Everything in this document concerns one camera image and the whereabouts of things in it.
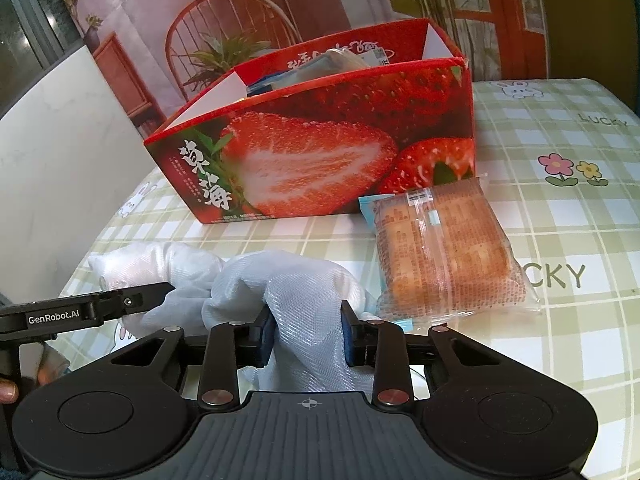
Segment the operator left hand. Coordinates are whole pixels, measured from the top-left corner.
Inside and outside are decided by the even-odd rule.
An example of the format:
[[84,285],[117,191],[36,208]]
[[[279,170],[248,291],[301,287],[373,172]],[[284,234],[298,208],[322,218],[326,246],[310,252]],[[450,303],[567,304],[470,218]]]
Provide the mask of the operator left hand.
[[61,378],[70,370],[70,361],[47,344],[21,348],[17,375],[1,377],[1,403],[12,404],[21,390],[44,386]]

